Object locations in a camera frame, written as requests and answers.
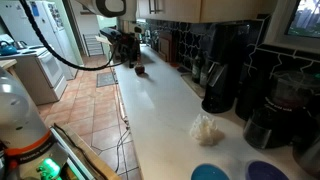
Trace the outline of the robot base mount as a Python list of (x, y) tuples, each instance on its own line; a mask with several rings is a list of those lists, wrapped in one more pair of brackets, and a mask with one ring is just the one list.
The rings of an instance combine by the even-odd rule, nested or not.
[(121, 180), (68, 126), (54, 125), (22, 148), (4, 149), (9, 180)]

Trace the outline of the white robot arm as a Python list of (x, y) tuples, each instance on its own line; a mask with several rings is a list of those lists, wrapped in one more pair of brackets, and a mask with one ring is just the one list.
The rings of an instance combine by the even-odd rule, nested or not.
[[(115, 4), (108, 0), (77, 1), (94, 14), (105, 17), (125, 16), (129, 21), (136, 19), (136, 0), (121, 0), (120, 11), (112, 11)], [(1, 70), (0, 98), (1, 140), (6, 143), (4, 154), (9, 159), (23, 164), (47, 157), (68, 157), (68, 153), (41, 121), (27, 91), (6, 70)]]

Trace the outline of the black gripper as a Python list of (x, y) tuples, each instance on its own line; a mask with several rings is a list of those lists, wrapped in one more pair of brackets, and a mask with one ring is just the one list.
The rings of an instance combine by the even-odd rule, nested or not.
[(139, 41), (132, 33), (124, 33), (112, 27), (105, 27), (100, 33), (106, 37), (105, 43), (110, 47), (109, 58), (119, 60), (121, 63), (128, 61), (133, 68), (137, 60)]

